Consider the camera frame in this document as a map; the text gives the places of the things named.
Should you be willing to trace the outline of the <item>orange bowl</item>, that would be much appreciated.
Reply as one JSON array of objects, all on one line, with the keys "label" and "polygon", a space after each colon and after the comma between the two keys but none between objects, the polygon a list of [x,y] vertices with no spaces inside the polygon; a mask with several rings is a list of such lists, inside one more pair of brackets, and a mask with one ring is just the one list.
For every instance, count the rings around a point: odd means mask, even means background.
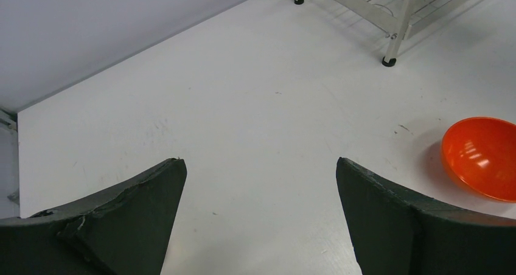
[{"label": "orange bowl", "polygon": [[515,124],[483,116],[460,120],[444,133],[440,157],[447,176],[466,192],[515,203]]}]

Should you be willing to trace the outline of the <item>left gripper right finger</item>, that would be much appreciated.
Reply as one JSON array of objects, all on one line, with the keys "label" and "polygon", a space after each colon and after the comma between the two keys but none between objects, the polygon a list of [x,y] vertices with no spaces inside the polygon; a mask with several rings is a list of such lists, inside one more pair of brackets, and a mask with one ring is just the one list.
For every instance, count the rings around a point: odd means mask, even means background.
[{"label": "left gripper right finger", "polygon": [[441,202],[347,158],[336,183],[363,274],[515,273],[515,220]]}]

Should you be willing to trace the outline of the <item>steel two-tier dish rack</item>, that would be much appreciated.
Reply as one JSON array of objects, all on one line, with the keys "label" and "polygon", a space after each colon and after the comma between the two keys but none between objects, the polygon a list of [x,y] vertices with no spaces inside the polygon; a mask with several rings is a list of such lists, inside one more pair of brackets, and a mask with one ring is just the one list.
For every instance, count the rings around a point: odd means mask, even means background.
[{"label": "steel two-tier dish rack", "polygon": [[381,64],[393,67],[407,42],[428,36],[485,0],[292,0],[321,23],[362,46],[377,42]]}]

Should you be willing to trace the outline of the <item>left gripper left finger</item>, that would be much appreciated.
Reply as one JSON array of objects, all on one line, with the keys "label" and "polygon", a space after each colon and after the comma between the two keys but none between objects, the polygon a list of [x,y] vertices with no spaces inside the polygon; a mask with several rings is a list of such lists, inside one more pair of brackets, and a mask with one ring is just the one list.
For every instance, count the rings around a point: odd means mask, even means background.
[{"label": "left gripper left finger", "polygon": [[1,220],[2,274],[159,274],[187,178],[170,158],[30,217]]}]

